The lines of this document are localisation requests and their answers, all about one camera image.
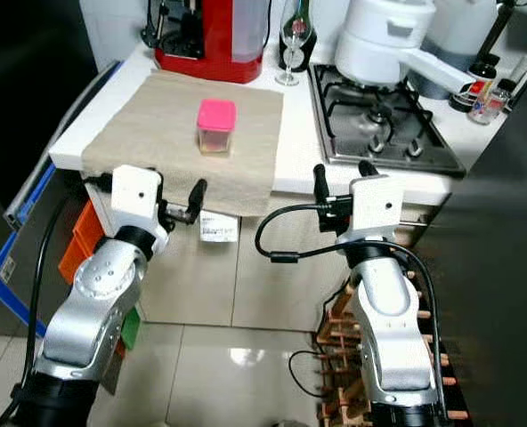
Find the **green object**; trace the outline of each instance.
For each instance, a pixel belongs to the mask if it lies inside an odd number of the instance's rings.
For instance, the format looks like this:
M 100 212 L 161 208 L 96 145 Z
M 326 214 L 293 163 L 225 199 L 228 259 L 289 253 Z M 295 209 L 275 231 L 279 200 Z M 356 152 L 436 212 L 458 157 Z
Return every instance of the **green object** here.
M 125 322 L 121 328 L 121 339 L 127 347 L 127 349 L 132 350 L 135 346 L 135 341 L 137 341 L 137 333 L 139 332 L 139 325 L 141 324 L 141 318 L 139 313 L 133 307 L 131 311 L 125 317 Z

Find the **pink-capped container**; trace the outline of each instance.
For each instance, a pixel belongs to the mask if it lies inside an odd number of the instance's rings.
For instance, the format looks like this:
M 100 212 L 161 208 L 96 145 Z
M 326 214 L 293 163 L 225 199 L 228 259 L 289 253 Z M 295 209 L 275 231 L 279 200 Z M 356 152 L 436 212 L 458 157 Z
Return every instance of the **pink-capped container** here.
M 198 127 L 202 153 L 228 151 L 231 134 L 236 127 L 236 104 L 227 100 L 202 100 Z

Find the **beige cloth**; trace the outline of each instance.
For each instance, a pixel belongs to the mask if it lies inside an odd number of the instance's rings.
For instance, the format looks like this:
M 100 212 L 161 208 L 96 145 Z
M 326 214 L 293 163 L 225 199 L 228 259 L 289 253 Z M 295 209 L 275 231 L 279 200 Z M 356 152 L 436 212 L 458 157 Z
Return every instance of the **beige cloth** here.
M 228 156 L 200 154 L 197 116 L 205 98 L 236 103 Z M 272 191 L 282 106 L 281 93 L 154 71 L 85 148 L 84 171 L 155 167 L 165 177 L 164 198 L 181 205 L 205 178 L 207 210 L 261 216 Z

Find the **red coffee machine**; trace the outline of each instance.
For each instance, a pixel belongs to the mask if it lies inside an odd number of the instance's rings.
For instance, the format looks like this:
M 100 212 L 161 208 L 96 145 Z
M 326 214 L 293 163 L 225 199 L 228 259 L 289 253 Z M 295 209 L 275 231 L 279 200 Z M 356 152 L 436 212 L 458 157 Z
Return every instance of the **red coffee machine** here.
M 270 0 L 189 0 L 181 18 L 161 3 L 155 58 L 166 70 L 246 83 L 262 71 Z M 174 29 L 163 32 L 164 21 Z

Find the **tiled floor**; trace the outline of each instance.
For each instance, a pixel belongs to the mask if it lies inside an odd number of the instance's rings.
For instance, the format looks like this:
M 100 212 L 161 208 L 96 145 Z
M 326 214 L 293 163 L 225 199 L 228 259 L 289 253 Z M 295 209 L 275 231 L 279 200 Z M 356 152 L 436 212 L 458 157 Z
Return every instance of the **tiled floor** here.
M 228 327 L 142 325 L 118 390 L 100 388 L 89 425 L 270 427 L 279 420 L 316 426 L 316 400 L 289 376 L 287 361 L 308 348 L 301 333 Z M 25 340 L 0 337 L 0 414 L 20 378 Z M 294 370 L 309 389 L 319 364 L 305 356 Z

